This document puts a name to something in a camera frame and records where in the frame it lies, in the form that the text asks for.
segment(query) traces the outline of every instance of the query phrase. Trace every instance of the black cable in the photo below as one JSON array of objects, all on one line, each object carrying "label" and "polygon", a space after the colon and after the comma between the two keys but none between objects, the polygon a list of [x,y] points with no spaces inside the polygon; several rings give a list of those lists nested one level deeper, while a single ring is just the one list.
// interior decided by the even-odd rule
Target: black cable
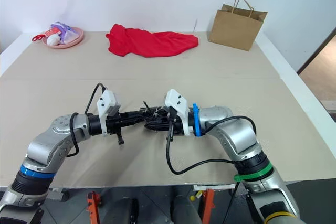
[{"label": "black cable", "polygon": [[256,124],[253,122],[253,120],[251,118],[248,118],[247,116],[244,116],[244,115],[234,115],[234,116],[230,116],[228,118],[221,119],[221,120],[215,122],[214,124],[212,124],[209,128],[207,128],[205,133],[208,133],[210,130],[212,130],[217,125],[219,125],[221,123],[224,123],[226,121],[229,121],[229,120],[233,120],[233,119],[245,119],[245,120],[249,121],[252,124],[254,134],[257,135]]},{"label": "black cable", "polygon": [[237,193],[237,189],[238,189],[239,184],[240,184],[240,182],[237,182],[237,184],[235,186],[235,189],[233,190],[233,193],[232,193],[232,196],[231,196],[231,200],[230,200],[229,206],[227,207],[226,214],[225,214],[225,217],[224,217],[224,220],[223,220],[222,224],[225,224],[225,222],[227,220],[227,217],[229,216],[229,212],[230,212],[232,203],[233,203],[233,201],[234,201],[234,199],[236,197],[236,193]]},{"label": "black cable", "polygon": [[207,160],[198,162],[196,164],[193,164],[193,165],[187,167],[186,169],[176,171],[176,170],[174,170],[174,168],[172,166],[172,163],[170,161],[170,156],[169,156],[170,142],[173,139],[173,134],[174,134],[174,123],[172,121],[169,121],[169,130],[168,130],[167,145],[166,145],[166,159],[167,159],[167,163],[168,163],[168,167],[169,167],[170,171],[175,175],[180,175],[180,174],[186,173],[189,170],[195,168],[196,166],[203,165],[203,164],[210,163],[210,162],[224,162],[224,163],[229,163],[229,164],[234,163],[233,161],[227,160],[227,159],[219,159],[219,158],[218,159],[207,159]]},{"label": "black cable", "polygon": [[106,89],[106,87],[104,87],[104,85],[103,85],[102,83],[100,83],[100,82],[96,85],[96,87],[95,87],[95,89],[93,90],[93,93],[92,93],[92,95],[91,95],[91,98],[90,98],[90,100],[89,100],[89,103],[88,103],[88,105],[86,106],[86,109],[85,109],[85,112],[84,112],[85,115],[88,113],[88,110],[89,110],[89,108],[90,108],[90,105],[91,105],[91,102],[92,102],[92,100],[93,100],[93,97],[95,96],[94,94],[96,93],[96,91],[97,91],[97,89],[98,89],[99,86],[101,86],[101,88],[102,88],[102,92],[104,92],[105,89]]},{"label": "black cable", "polygon": [[70,121],[69,121],[69,128],[70,128],[70,134],[71,134],[71,138],[72,138],[72,142],[74,143],[74,147],[75,147],[75,152],[72,153],[72,154],[68,154],[67,157],[72,157],[72,156],[75,156],[79,153],[79,147],[78,147],[78,144],[77,144],[77,140],[76,140],[76,136],[75,136],[75,133],[74,133],[74,118],[75,116],[78,115],[77,112],[73,113],[70,117]]}]

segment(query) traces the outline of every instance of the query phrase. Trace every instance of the white table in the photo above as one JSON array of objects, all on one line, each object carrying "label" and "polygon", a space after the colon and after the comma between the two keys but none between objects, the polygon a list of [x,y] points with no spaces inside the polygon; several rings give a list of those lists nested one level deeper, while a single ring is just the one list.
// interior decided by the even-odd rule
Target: white table
[{"label": "white table", "polygon": [[[15,49],[11,46],[1,54],[0,186],[13,181],[29,142],[54,118],[84,111],[99,81],[120,96],[121,111],[137,110],[143,100],[161,105],[170,88],[190,105],[228,106],[254,119],[258,139],[284,180],[336,177],[335,124],[263,34],[257,38],[260,48],[254,44],[245,52],[195,33],[197,48],[168,58],[115,56],[107,51],[104,35],[86,33],[79,45],[54,50],[42,44],[28,46],[31,35],[23,34],[14,42]],[[17,59],[4,71],[10,57]],[[51,186],[233,183],[236,171],[230,164],[206,164],[173,175],[165,160],[165,133],[146,131],[141,124],[122,132],[123,146],[115,135],[80,143],[79,155],[66,159]],[[175,169],[207,158],[227,158],[211,136],[176,137],[171,157]]]}]

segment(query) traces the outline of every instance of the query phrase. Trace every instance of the floor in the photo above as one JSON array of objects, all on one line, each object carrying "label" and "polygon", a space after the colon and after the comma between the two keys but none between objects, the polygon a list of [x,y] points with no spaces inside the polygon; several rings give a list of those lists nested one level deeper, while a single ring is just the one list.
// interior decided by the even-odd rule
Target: floor
[{"label": "floor", "polygon": [[319,101],[336,101],[336,36],[304,69],[300,77]]},{"label": "floor", "polygon": [[[288,185],[307,224],[336,223],[336,179],[313,180]],[[103,205],[99,209],[101,220],[111,205],[123,197],[139,201],[139,224],[172,223],[170,202],[175,195],[189,197],[195,192],[191,186],[119,187],[106,189],[72,189],[67,202],[47,199],[43,205],[45,214],[42,224],[89,224],[86,195],[95,190],[102,195]],[[245,200],[245,189],[239,187],[232,211],[227,220],[231,223],[253,223]],[[221,224],[230,200],[229,191],[217,191],[211,224]],[[198,208],[200,200],[193,204]]]}]

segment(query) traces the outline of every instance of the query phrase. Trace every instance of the green ring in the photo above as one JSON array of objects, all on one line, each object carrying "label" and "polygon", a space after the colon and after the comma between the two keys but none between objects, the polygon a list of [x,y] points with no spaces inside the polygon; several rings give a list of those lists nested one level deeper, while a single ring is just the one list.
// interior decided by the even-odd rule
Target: green ring
[{"label": "green ring", "polygon": [[234,180],[235,182],[241,182],[244,179],[258,178],[268,173],[271,169],[272,169],[272,164],[271,162],[269,162],[269,164],[264,169],[256,173],[251,173],[251,174],[246,174],[246,175],[239,175],[239,174],[235,175]]}]

